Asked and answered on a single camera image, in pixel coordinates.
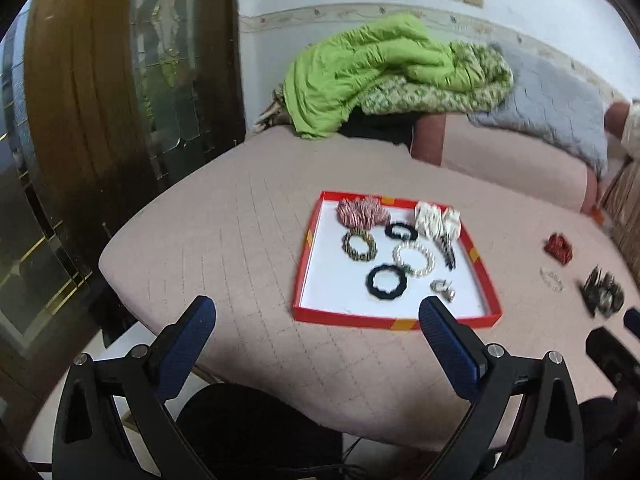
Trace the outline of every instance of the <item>red scrunchie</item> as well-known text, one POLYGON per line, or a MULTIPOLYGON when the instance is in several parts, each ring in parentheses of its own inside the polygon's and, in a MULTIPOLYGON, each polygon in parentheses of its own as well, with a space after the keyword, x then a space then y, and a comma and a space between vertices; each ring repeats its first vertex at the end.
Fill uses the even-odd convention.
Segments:
POLYGON ((562 234, 553 233, 545 245, 545 252, 553 256, 561 264, 568 264, 574 257, 571 244, 562 234))

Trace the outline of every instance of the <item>metal screw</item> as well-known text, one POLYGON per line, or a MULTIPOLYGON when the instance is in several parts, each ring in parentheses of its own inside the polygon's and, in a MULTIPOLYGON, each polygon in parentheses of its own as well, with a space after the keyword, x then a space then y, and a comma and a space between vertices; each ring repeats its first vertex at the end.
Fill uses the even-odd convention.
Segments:
POLYGON ((149 347, 147 345, 135 345, 131 349, 131 357, 140 359, 141 357, 144 357, 147 352, 149 352, 149 347))
POLYGON ((551 362, 559 365, 562 362, 562 354, 553 350, 549 352, 549 359, 551 360, 551 362))
POLYGON ((84 353, 80 354, 80 355, 77 355, 76 358, 74 359, 74 364, 77 365, 77 366, 82 366, 86 362, 88 357, 89 356, 87 354, 84 354, 84 353))
POLYGON ((486 350, 489 352, 489 355, 492 355, 496 358, 500 358, 504 355, 504 348, 502 348, 500 345, 489 345, 486 350))

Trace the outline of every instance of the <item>black cable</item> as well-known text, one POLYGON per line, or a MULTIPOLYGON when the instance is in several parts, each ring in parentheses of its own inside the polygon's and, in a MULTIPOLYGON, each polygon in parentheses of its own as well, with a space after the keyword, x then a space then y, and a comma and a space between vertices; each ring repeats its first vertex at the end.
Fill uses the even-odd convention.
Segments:
POLYGON ((351 451, 353 451, 353 449, 358 445, 358 443, 362 440, 362 437, 358 437, 353 444, 351 444, 349 446, 349 448, 347 449, 347 451, 344 452, 344 455, 342 456, 342 461, 346 462, 346 460, 348 459, 349 455, 351 454, 351 451))
POLYGON ((385 235, 389 238, 392 238, 393 240, 417 240, 418 239, 418 231, 415 230, 414 226, 409 225, 409 224, 405 224, 404 222, 393 222, 392 224, 388 224, 385 227, 385 235), (400 227, 402 229, 406 229, 407 231, 409 231, 409 234, 407 233, 396 233, 394 232, 394 228, 395 227, 400 227))

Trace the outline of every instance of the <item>black hair tie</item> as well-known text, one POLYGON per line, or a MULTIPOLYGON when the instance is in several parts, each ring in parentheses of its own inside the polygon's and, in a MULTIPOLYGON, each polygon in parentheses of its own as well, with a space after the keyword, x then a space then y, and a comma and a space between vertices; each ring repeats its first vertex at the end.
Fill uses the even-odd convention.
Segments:
POLYGON ((404 270, 395 265, 377 266, 367 276, 367 290, 372 296, 375 296, 379 300, 394 300, 395 298, 399 298, 406 290, 406 274, 404 273, 404 270), (383 270, 391 270, 398 276, 398 286, 396 286, 394 290, 385 292, 373 284, 373 279, 376 277, 376 274, 383 270))
POLYGON ((418 231, 416 231, 413 226, 405 224, 404 222, 393 222, 392 224, 387 225, 385 227, 385 235, 387 235, 389 238, 393 238, 394 240, 413 241, 418 239, 418 231), (406 229, 407 231, 409 231, 409 234, 395 233, 394 227, 401 227, 402 229, 406 229))

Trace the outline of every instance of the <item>green quilt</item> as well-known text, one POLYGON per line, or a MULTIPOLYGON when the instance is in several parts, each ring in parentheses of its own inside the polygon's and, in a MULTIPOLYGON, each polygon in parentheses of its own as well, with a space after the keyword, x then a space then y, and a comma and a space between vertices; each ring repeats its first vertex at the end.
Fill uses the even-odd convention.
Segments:
POLYGON ((496 51, 441 43, 415 16, 396 14, 303 50, 283 90, 296 131, 316 138, 333 135, 356 106, 369 114, 488 110, 512 85, 496 51))

